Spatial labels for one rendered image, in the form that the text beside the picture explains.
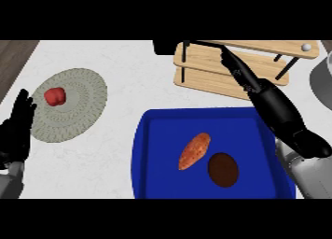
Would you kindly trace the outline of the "brown chocolate cupcake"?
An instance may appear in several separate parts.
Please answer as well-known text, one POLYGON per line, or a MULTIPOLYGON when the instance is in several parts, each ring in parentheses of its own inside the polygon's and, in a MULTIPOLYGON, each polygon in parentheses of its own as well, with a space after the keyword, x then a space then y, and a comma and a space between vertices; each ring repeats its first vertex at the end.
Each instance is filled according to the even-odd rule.
POLYGON ((213 155, 208 162, 208 174, 214 183, 223 187, 232 187, 239 180, 239 166, 234 157, 226 153, 213 155))

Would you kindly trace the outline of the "red bell pepper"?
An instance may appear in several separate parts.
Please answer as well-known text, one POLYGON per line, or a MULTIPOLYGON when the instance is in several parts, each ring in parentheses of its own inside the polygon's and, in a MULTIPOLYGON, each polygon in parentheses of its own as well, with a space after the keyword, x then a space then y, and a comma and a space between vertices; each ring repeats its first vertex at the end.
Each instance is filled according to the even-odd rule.
POLYGON ((45 92, 45 98, 51 106, 64 105, 67 103, 67 93, 62 88, 51 88, 45 92))

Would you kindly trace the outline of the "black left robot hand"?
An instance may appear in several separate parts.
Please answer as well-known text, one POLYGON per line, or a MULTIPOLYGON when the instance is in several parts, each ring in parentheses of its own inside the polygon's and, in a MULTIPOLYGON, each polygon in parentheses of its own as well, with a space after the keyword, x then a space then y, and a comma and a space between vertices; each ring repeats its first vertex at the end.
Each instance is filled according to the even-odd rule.
POLYGON ((24 162, 31 152, 31 126, 37 104, 23 89, 14 103, 11 117, 0 123, 0 170, 14 162, 24 162))

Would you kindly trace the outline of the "wooden tiered shelf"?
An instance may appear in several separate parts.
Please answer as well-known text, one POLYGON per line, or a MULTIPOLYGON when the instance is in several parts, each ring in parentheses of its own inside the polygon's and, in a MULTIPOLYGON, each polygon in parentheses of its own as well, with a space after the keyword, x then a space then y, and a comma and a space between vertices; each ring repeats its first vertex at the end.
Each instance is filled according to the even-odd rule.
POLYGON ((177 86, 245 100, 248 100, 247 92, 229 69, 222 65, 220 46, 275 54, 275 56, 264 56, 234 51, 257 75, 267 78, 279 86, 290 84, 288 71, 298 59, 316 59, 321 56, 321 47, 316 40, 200 40, 189 46, 179 44, 175 56, 177 66, 175 83, 177 86), (310 44, 312 50, 303 51, 303 44, 310 44))

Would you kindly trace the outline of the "orange sweet potato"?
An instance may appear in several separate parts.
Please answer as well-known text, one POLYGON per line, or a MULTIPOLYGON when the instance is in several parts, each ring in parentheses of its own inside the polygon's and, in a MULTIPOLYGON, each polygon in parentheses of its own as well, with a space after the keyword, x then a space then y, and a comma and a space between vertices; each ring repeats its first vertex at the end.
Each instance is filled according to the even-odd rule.
POLYGON ((208 133, 198 134, 197 137, 191 140, 179 158, 180 170, 189 169, 203 159, 208 151, 210 143, 211 135, 208 133))

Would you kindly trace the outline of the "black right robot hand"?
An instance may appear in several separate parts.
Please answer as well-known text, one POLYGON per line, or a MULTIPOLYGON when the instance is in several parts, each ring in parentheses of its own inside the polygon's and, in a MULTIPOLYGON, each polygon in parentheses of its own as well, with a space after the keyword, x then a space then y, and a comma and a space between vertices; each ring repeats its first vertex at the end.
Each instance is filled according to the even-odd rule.
POLYGON ((328 158, 332 155, 332 146, 307 129, 301 112, 288 96, 269 79, 257 76, 248 64, 226 47, 222 48, 222 64, 247 91, 262 119, 278 139, 306 159, 328 158))

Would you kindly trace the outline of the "round grey woven placemat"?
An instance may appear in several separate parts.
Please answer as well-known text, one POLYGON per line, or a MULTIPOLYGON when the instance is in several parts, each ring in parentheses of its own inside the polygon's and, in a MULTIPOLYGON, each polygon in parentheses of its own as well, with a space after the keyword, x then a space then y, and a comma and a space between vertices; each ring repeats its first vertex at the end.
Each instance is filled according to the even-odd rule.
POLYGON ((65 142, 86 133, 104 113, 108 102, 105 79, 90 69, 65 70, 42 83, 31 98, 37 104, 33 137, 46 143, 65 142), (65 90, 64 105, 49 105, 45 93, 54 88, 65 90))

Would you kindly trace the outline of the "grey metal pot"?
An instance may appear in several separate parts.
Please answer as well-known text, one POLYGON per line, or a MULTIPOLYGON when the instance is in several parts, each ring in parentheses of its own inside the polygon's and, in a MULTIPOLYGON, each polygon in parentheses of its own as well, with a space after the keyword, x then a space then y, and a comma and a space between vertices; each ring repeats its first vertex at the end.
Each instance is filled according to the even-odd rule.
POLYGON ((332 51, 312 71, 310 87, 322 104, 332 110, 332 51))

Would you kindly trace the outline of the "black box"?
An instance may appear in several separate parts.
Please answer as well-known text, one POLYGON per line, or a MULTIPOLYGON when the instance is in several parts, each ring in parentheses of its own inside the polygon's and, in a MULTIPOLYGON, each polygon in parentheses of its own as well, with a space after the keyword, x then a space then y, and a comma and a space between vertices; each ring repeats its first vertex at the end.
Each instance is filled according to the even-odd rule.
POLYGON ((154 46, 155 46, 155 54, 157 55, 175 55, 177 52, 177 45, 183 44, 185 46, 189 46, 191 41, 189 40, 155 40, 154 46))

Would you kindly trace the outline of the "blue tray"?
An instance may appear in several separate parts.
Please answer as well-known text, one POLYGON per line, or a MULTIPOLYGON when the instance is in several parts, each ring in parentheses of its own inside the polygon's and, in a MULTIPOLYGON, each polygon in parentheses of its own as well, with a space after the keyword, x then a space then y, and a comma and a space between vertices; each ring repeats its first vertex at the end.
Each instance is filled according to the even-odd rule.
POLYGON ((253 107, 151 109, 145 112, 133 149, 133 187, 138 199, 294 199, 297 189, 276 156, 276 136, 253 107), (179 168, 182 152, 210 134, 204 157, 179 168), (219 186, 210 177, 210 160, 234 157, 239 179, 219 186))

